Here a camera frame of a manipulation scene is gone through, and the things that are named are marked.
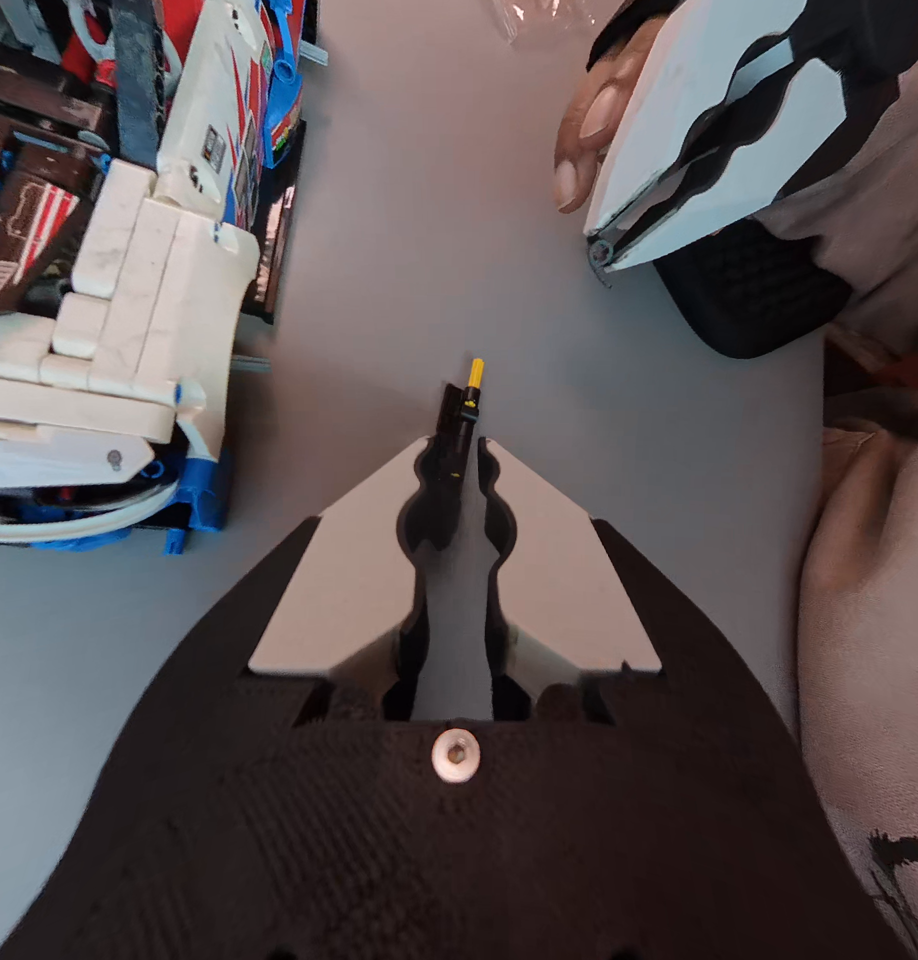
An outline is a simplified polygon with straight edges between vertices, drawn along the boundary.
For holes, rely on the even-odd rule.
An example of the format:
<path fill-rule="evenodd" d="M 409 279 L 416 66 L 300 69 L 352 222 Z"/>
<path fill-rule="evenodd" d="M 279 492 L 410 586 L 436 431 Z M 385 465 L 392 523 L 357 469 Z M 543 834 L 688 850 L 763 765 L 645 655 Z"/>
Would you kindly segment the clear plastic bag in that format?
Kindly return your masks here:
<path fill-rule="evenodd" d="M 502 40 L 521 49 L 565 39 L 593 38 L 622 8 L 622 1 L 483 1 Z"/>

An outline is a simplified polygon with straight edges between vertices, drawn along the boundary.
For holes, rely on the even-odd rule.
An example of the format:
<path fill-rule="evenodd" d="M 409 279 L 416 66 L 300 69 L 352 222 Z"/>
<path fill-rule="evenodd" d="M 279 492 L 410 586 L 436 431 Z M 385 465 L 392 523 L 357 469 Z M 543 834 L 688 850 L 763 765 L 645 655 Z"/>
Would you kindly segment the brick-built toy race car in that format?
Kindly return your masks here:
<path fill-rule="evenodd" d="M 321 3 L 0 2 L 0 546 L 226 523 L 241 321 L 272 325 Z"/>

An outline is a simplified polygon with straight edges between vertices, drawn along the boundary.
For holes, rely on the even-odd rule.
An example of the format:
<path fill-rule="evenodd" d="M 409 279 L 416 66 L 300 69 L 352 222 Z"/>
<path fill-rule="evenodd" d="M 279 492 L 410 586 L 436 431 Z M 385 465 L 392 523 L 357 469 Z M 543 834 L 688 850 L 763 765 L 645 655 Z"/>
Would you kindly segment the person's right forearm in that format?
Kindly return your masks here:
<path fill-rule="evenodd" d="M 918 354 L 918 61 L 840 171 L 757 212 L 777 238 L 815 238 L 813 262 L 847 282 L 839 323 L 895 354 Z"/>

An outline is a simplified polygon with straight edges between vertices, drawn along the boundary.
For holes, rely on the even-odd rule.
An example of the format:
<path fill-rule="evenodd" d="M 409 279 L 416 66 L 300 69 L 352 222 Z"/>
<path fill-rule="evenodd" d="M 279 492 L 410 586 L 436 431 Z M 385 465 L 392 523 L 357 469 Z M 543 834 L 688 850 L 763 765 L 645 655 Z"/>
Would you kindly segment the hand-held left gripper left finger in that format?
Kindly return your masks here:
<path fill-rule="evenodd" d="M 417 682 L 429 618 L 405 516 L 429 442 L 415 439 L 319 514 L 249 658 L 253 674 L 350 683 L 377 700 Z"/>

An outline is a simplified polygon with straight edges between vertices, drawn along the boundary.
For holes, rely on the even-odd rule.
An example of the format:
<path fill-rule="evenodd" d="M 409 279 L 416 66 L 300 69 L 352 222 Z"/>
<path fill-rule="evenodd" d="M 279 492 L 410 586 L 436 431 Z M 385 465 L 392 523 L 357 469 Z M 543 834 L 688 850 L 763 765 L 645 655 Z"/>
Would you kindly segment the black toy axle connector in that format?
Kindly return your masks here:
<path fill-rule="evenodd" d="M 461 486 L 479 419 L 481 390 L 445 385 L 432 450 L 432 478 Z"/>

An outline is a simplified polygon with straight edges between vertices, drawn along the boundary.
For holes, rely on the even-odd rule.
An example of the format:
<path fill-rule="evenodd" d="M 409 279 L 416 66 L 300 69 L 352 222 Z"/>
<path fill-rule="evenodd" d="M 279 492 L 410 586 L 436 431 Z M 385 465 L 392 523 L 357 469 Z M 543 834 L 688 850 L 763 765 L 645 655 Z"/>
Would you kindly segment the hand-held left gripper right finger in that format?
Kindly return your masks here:
<path fill-rule="evenodd" d="M 494 439 L 479 440 L 478 474 L 497 553 L 485 626 L 493 678 L 544 690 L 624 668 L 659 674 L 591 515 Z"/>

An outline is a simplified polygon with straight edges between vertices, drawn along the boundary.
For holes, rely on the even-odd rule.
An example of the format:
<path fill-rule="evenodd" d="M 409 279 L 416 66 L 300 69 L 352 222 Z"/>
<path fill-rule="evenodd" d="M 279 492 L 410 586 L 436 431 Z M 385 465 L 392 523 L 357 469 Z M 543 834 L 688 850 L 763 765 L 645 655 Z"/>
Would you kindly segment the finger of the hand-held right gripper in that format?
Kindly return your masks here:
<path fill-rule="evenodd" d="M 726 100 L 755 42 L 784 34 L 804 1 L 686 1 L 648 54 L 595 186 L 585 235 L 604 229 L 680 160 L 697 120 Z"/>
<path fill-rule="evenodd" d="M 738 63 L 725 102 L 695 122 L 672 171 L 610 220 L 614 271 L 665 257 L 770 206 L 844 118 L 840 78 L 820 59 Z"/>

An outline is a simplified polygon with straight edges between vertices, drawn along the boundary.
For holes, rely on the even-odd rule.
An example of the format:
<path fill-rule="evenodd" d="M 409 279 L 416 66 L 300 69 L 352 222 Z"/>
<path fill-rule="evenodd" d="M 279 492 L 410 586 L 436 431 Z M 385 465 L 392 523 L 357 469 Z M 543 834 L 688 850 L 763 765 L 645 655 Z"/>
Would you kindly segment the person's beige hoodie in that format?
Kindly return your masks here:
<path fill-rule="evenodd" d="M 801 750 L 860 884 L 918 958 L 918 440 L 828 429 L 806 552 Z"/>

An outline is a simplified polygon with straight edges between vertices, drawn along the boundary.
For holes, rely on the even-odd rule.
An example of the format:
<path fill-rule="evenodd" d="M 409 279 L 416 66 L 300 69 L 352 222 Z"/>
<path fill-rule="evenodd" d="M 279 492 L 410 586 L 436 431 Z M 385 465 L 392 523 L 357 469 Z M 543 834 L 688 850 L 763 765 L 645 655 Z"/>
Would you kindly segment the person's right hand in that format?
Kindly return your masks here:
<path fill-rule="evenodd" d="M 561 118 L 553 152 L 554 205 L 563 214 L 591 196 L 597 172 L 621 123 L 667 15 L 649 18 L 615 43 L 585 74 Z"/>

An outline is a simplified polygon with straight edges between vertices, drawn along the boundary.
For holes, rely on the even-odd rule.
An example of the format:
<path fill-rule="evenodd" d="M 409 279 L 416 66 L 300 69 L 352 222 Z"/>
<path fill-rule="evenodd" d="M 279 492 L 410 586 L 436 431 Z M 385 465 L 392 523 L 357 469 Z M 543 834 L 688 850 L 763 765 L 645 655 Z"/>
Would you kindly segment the black mesh chair pad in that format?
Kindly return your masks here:
<path fill-rule="evenodd" d="M 813 262 L 817 237 L 775 237 L 754 218 L 654 261 L 693 332 L 732 359 L 771 354 L 833 321 L 853 287 Z"/>

